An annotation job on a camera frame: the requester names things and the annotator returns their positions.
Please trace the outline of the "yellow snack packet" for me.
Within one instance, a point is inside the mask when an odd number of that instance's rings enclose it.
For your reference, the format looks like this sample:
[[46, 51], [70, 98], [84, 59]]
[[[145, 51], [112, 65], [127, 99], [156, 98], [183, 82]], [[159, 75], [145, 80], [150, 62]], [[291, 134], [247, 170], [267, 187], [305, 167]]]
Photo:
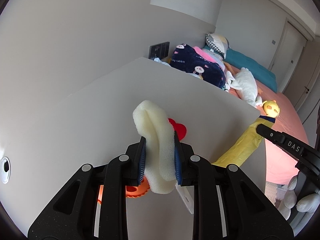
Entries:
[[227, 167], [228, 165], [234, 164], [240, 167], [259, 147], [263, 140], [263, 137], [256, 132], [257, 126], [263, 124], [268, 128], [271, 128], [275, 121], [275, 118], [260, 115], [255, 122], [249, 125], [235, 144], [221, 155], [213, 165]]

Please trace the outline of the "white sponge brush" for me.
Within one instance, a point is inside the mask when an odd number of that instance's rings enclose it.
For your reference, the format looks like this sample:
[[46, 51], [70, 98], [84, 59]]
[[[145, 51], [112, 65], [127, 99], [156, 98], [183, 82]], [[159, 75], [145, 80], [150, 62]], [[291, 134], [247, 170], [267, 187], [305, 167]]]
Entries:
[[175, 131], [166, 112], [155, 103], [144, 100], [133, 111], [140, 136], [146, 139], [145, 176], [156, 194], [178, 191], [188, 211], [194, 213], [194, 200], [189, 191], [178, 186], [175, 168]]

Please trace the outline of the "white plush toy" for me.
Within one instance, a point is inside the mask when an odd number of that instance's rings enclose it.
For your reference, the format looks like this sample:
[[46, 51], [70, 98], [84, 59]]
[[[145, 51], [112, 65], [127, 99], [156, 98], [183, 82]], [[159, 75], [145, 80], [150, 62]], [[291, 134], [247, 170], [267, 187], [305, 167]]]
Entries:
[[278, 211], [282, 216], [288, 220], [292, 209], [295, 207], [298, 213], [303, 213], [303, 218], [300, 220], [301, 223], [306, 224], [312, 216], [315, 214], [319, 207], [319, 189], [311, 190], [311, 193], [307, 196], [298, 199], [298, 175], [292, 177], [288, 186], [287, 192], [285, 193], [284, 199], [282, 200]]

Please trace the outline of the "yellow chick plush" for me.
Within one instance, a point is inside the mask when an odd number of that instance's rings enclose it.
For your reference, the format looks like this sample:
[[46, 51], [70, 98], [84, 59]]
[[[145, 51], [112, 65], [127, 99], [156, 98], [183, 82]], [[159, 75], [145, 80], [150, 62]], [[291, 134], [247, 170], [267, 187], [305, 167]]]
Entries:
[[279, 116], [280, 108], [276, 100], [266, 100], [263, 102], [263, 109], [267, 116], [276, 118]]

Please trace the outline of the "orange scalloped plastic toy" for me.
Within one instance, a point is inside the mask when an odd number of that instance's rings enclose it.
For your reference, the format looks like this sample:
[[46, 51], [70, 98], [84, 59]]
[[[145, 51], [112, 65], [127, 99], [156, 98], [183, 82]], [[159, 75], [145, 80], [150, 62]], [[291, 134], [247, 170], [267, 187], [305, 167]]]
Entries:
[[146, 176], [143, 177], [139, 186], [126, 186], [126, 198], [139, 198], [144, 196], [150, 189]]

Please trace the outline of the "white goose plush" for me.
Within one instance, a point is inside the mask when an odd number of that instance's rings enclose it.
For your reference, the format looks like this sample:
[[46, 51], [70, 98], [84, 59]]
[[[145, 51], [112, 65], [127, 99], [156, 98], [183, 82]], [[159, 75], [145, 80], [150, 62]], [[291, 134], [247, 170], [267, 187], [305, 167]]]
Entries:
[[262, 104], [256, 81], [247, 68], [241, 68], [240, 72], [234, 75], [228, 70], [226, 72], [226, 84], [227, 87], [236, 90], [240, 99], [249, 105], [257, 107]]

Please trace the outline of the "teal pillow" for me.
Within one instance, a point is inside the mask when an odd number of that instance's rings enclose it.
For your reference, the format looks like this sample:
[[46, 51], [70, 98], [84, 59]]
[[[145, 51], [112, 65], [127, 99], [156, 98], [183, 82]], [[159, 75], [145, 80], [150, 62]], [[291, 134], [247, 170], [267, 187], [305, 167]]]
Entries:
[[254, 59], [231, 49], [230, 46], [227, 46], [227, 49], [224, 53], [218, 51], [217, 46], [210, 47], [207, 44], [202, 49], [207, 54], [212, 55], [212, 58], [217, 58], [216, 61], [218, 64], [222, 64], [224, 73], [227, 72], [227, 63], [232, 67], [232, 70], [233, 67], [238, 70], [240, 70], [242, 67], [247, 68], [253, 74], [253, 77], [256, 80], [271, 89], [273, 92], [278, 92], [276, 76], [265, 67], [257, 63], [257, 61]]

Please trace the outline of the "red heart toy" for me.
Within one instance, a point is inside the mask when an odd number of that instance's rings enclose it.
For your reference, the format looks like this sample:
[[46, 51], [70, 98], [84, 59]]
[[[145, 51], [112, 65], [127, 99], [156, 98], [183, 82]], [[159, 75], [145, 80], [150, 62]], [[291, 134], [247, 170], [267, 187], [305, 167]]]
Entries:
[[178, 137], [179, 141], [184, 139], [184, 137], [187, 134], [187, 128], [183, 124], [177, 123], [172, 118], [169, 118], [168, 120], [169, 120], [170, 124], [172, 125], [174, 131], [177, 133], [177, 137]]

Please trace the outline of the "wardrobe door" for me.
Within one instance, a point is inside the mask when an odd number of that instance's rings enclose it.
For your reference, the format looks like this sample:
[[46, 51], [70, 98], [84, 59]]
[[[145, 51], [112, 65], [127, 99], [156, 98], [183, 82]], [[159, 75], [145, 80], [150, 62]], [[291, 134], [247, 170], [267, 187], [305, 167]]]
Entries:
[[288, 84], [306, 42], [307, 39], [287, 21], [270, 65], [270, 71], [276, 76], [279, 91], [283, 91]]

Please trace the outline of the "checkered patchwork pillow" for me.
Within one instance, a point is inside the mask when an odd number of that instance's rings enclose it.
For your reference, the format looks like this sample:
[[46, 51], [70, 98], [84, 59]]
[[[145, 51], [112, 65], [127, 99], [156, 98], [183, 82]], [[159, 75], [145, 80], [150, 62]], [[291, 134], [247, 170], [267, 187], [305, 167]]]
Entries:
[[227, 38], [219, 34], [211, 33], [206, 34], [206, 45], [217, 53], [219, 53], [224, 59], [226, 58], [227, 51], [229, 49], [229, 42]]

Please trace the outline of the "pink garment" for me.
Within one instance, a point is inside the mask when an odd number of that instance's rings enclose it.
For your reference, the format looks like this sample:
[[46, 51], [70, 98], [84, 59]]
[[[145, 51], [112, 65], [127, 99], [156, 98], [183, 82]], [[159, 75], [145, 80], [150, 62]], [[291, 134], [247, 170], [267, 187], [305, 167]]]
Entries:
[[195, 50], [195, 52], [200, 55], [200, 57], [202, 57], [203, 59], [213, 62], [213, 63], [217, 63], [217, 61], [210, 56], [208, 53], [206, 53], [204, 50], [202, 50], [201, 48], [194, 46], [193, 49]]

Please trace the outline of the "navy fleece blanket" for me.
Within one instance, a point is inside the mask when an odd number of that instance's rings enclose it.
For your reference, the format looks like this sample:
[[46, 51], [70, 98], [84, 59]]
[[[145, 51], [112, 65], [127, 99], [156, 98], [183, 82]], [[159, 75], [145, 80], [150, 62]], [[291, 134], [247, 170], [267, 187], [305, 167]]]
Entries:
[[204, 59], [187, 44], [179, 44], [175, 48], [169, 64], [216, 87], [225, 86], [226, 78], [222, 68], [216, 62]]

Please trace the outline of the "black wall socket panel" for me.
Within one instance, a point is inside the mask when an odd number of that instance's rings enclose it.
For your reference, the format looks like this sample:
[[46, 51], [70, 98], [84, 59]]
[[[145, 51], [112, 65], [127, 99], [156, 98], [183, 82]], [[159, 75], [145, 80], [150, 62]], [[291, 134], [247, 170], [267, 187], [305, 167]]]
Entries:
[[166, 58], [169, 54], [170, 42], [163, 42], [155, 44], [149, 47], [148, 59], [154, 60], [159, 58], [160, 60]]

